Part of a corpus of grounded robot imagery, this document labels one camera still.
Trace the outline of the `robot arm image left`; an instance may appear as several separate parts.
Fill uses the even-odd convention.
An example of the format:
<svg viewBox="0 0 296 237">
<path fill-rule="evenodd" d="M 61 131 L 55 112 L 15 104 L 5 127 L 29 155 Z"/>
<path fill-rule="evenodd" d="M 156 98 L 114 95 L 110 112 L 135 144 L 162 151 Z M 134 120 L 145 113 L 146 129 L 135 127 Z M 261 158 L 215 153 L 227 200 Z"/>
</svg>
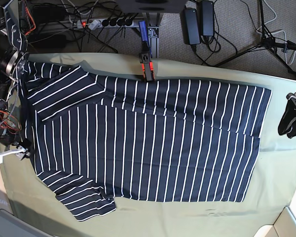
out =
<svg viewBox="0 0 296 237">
<path fill-rule="evenodd" d="M 5 156 L 29 154 L 28 142 L 20 137 L 21 123 L 13 115 L 28 61 L 28 41 L 11 6 L 12 1 L 0 0 L 0 164 Z"/>
</svg>

